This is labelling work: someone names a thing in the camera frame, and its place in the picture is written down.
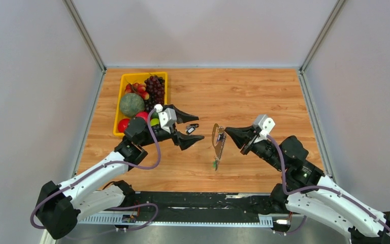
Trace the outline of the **key with black tag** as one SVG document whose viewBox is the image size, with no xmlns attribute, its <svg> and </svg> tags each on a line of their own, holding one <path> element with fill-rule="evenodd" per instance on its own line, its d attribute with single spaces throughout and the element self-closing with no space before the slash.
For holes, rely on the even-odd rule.
<svg viewBox="0 0 390 244">
<path fill-rule="evenodd" d="M 185 132 L 187 135 L 192 134 L 200 125 L 198 123 L 189 124 L 186 126 Z"/>
</svg>

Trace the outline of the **keys with blue black tags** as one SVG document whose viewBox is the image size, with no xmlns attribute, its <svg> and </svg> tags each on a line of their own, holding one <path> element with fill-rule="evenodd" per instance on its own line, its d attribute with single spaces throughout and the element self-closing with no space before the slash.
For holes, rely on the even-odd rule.
<svg viewBox="0 0 390 244">
<path fill-rule="evenodd" d="M 225 133 L 219 133 L 216 137 L 216 143 L 218 144 L 220 141 L 223 141 L 226 137 Z"/>
</svg>

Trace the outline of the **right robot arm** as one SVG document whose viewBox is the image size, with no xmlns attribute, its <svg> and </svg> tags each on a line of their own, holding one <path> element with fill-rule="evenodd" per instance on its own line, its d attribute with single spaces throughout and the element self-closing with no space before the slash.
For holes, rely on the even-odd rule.
<svg viewBox="0 0 390 244">
<path fill-rule="evenodd" d="M 390 243 L 390 211 L 379 211 L 343 190 L 307 160 L 308 151 L 292 135 L 278 144 L 255 126 L 225 132 L 242 154 L 254 153 L 279 172 L 282 182 L 270 197 L 276 212 L 296 212 L 346 237 L 350 243 Z"/>
</svg>

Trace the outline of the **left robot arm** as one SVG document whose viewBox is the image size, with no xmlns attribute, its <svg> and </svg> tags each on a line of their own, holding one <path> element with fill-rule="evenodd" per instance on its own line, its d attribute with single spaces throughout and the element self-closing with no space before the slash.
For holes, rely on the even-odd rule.
<svg viewBox="0 0 390 244">
<path fill-rule="evenodd" d="M 29 217 L 36 229 L 45 229 L 54 240 L 67 236 L 79 221 L 103 210 L 130 210 L 135 197 L 128 185 L 117 183 L 98 188 L 113 178 L 137 168 L 152 170 L 161 161 L 159 142 L 171 139 L 186 150 L 203 140 L 201 135 L 185 135 L 176 124 L 199 120 L 174 105 L 156 104 L 147 119 L 129 120 L 121 142 L 103 160 L 79 175 L 55 184 L 49 181 L 40 190 Z"/>
</svg>

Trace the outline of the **light green pear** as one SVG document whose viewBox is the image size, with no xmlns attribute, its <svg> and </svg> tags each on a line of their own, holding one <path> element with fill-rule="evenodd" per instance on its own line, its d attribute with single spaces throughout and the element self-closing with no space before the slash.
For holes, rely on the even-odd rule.
<svg viewBox="0 0 390 244">
<path fill-rule="evenodd" d="M 151 125 L 152 127 L 157 126 L 157 125 L 160 125 L 159 119 L 158 119 L 158 118 L 153 118 L 153 119 L 151 119 L 151 120 L 150 120 L 150 125 Z"/>
</svg>

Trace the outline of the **dark green avocado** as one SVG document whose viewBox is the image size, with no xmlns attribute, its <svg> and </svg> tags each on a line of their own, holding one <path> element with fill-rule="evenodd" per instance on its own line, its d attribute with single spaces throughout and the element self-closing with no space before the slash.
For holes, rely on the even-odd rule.
<svg viewBox="0 0 390 244">
<path fill-rule="evenodd" d="M 154 119 L 154 118 L 159 118 L 158 116 L 158 113 L 157 112 L 153 112 L 152 115 L 151 115 L 151 119 Z"/>
</svg>

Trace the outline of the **red apple middle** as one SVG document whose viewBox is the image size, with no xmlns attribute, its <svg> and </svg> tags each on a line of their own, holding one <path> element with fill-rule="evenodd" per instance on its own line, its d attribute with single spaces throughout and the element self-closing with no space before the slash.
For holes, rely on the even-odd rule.
<svg viewBox="0 0 390 244">
<path fill-rule="evenodd" d="M 149 115 L 148 112 L 141 111 L 141 112 L 137 113 L 137 114 L 135 115 L 135 117 L 142 118 L 145 122 L 149 122 L 148 115 Z"/>
</svg>

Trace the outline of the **red apple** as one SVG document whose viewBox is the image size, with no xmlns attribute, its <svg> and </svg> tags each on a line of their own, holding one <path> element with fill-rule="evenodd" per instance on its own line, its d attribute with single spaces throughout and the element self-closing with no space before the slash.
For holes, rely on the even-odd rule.
<svg viewBox="0 0 390 244">
<path fill-rule="evenodd" d="M 141 112 L 137 113 L 137 114 L 135 115 L 135 117 L 142 118 L 145 122 L 149 122 L 148 115 L 149 115 L 148 112 L 141 111 Z"/>
<path fill-rule="evenodd" d="M 129 118 L 121 119 L 117 124 L 117 131 L 119 133 L 123 133 L 128 127 L 129 122 L 130 122 Z"/>
</svg>

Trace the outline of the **dark red grape bunch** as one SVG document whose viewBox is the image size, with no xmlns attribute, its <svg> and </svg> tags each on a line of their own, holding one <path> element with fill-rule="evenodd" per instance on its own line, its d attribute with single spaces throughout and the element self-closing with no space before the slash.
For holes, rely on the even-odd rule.
<svg viewBox="0 0 390 244">
<path fill-rule="evenodd" d="M 157 75 L 151 75 L 144 82 L 146 84 L 146 92 L 149 95 L 147 100 L 144 100 L 145 111 L 150 112 L 156 104 L 165 104 L 165 80 Z"/>
</svg>

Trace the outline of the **green round melon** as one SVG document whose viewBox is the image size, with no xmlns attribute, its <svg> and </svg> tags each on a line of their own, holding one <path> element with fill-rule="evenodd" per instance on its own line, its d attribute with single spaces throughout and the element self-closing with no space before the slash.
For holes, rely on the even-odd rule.
<svg viewBox="0 0 390 244">
<path fill-rule="evenodd" d="M 138 94 L 128 93 L 120 99 L 118 108 L 124 116 L 134 117 L 145 110 L 145 104 Z"/>
</svg>

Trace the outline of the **red apple left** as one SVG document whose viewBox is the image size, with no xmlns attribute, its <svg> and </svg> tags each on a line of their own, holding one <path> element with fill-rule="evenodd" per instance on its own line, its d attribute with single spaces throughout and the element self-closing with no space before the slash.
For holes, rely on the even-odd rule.
<svg viewBox="0 0 390 244">
<path fill-rule="evenodd" d="M 129 118 L 121 119 L 117 124 L 117 131 L 119 133 L 123 133 L 128 127 L 129 122 L 130 122 Z"/>
</svg>

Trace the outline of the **right aluminium frame post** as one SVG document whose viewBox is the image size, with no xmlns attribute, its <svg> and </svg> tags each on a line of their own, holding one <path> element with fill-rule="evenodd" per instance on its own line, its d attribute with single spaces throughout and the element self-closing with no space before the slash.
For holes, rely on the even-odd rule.
<svg viewBox="0 0 390 244">
<path fill-rule="evenodd" d="M 328 35 L 331 27 L 333 26 L 334 22 L 340 15 L 340 12 L 342 11 L 343 7 L 347 3 L 347 0 L 337 0 L 333 6 L 333 9 L 331 10 L 330 14 L 328 15 L 325 23 L 323 24 L 319 34 L 317 35 L 313 45 L 311 46 L 308 54 L 306 55 L 302 65 L 299 68 L 299 71 L 301 74 L 304 74 L 306 70 L 308 69 L 309 65 L 311 64 L 314 56 L 316 55 L 319 47 L 322 45 L 325 37 Z"/>
</svg>

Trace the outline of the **aluminium frame post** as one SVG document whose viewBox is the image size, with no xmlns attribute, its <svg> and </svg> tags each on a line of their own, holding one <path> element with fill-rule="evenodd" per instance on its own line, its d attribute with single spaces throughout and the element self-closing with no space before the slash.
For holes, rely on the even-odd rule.
<svg viewBox="0 0 390 244">
<path fill-rule="evenodd" d="M 99 52 L 98 52 L 98 49 L 96 48 L 83 20 L 82 20 L 82 17 L 79 13 L 79 11 L 77 10 L 77 7 L 74 3 L 74 1 L 72 0 L 63 0 L 62 1 L 68 12 L 69 12 L 69 15 L 71 16 L 71 18 L 73 19 L 80 35 L 82 36 L 85 44 L 87 45 L 93 59 L 95 60 L 96 64 L 98 65 L 98 67 L 100 68 L 100 70 L 102 71 L 103 74 L 106 73 L 106 66 L 104 64 L 104 61 L 103 59 L 101 58 Z"/>
<path fill-rule="evenodd" d="M 334 22 L 340 15 L 340 12 L 342 11 L 343 7 L 347 3 L 347 0 L 337 0 L 333 6 L 333 9 L 331 10 L 330 14 L 328 15 L 325 23 L 323 24 L 319 34 L 317 35 L 313 45 L 311 46 L 308 54 L 306 55 L 302 65 L 299 68 L 299 71 L 301 74 L 304 74 L 306 70 L 308 69 L 309 65 L 311 64 L 314 56 L 316 55 L 319 47 L 322 45 L 325 37 L 328 35 L 331 27 L 333 26 Z"/>
</svg>

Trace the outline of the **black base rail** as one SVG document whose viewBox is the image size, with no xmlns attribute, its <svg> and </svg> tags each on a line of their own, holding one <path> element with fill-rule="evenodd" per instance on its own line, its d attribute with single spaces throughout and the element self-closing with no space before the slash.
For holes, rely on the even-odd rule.
<svg viewBox="0 0 390 244">
<path fill-rule="evenodd" d="M 134 192 L 123 206 L 131 210 L 103 210 L 84 217 L 80 224 L 114 225 L 117 228 L 151 226 L 271 228 L 296 232 L 300 217 L 274 203 L 269 194 L 207 192 Z"/>
</svg>

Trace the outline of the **left aluminium frame post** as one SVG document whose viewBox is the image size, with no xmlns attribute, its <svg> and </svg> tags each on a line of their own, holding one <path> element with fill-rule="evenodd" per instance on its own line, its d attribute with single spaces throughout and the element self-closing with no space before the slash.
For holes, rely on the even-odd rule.
<svg viewBox="0 0 390 244">
<path fill-rule="evenodd" d="M 74 3 L 74 1 L 72 0 L 63 0 L 62 1 L 68 12 L 69 12 L 69 15 L 71 16 L 71 18 L 73 19 L 80 35 L 82 36 L 85 44 L 87 45 L 93 59 L 95 60 L 96 64 L 98 65 L 98 67 L 100 68 L 100 70 L 102 71 L 103 74 L 106 73 L 106 66 L 104 64 L 104 61 L 103 59 L 101 58 L 99 52 L 98 52 L 98 49 L 96 48 L 83 20 L 82 20 L 82 17 L 79 13 L 79 11 L 77 10 L 77 7 Z"/>
</svg>

